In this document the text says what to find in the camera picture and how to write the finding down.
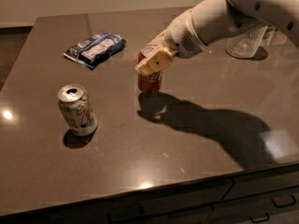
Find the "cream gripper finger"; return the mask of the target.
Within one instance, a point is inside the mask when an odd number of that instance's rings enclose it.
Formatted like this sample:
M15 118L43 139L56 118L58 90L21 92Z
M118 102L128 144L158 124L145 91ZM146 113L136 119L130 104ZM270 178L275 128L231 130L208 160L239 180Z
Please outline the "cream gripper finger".
M163 46L146 46L140 54L143 56L135 70L143 76L160 72L172 65L174 54L171 49Z
M165 34L166 31L160 32L157 36L155 36L147 45L146 47L150 48L165 48Z

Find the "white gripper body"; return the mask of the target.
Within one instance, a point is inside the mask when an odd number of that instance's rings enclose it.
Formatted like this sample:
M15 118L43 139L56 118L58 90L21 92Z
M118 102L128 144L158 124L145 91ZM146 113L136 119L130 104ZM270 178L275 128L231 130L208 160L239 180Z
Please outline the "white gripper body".
M164 42L182 59L189 59L206 49L206 44L195 31L190 9L170 23L165 30Z

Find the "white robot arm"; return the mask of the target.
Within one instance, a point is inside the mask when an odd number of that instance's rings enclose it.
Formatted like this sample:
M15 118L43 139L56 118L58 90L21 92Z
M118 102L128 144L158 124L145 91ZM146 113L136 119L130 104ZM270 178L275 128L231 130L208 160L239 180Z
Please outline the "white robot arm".
M273 25L299 45L299 0L204 0L176 17L146 49L136 66L148 76L160 72L176 57L189 59L210 44Z

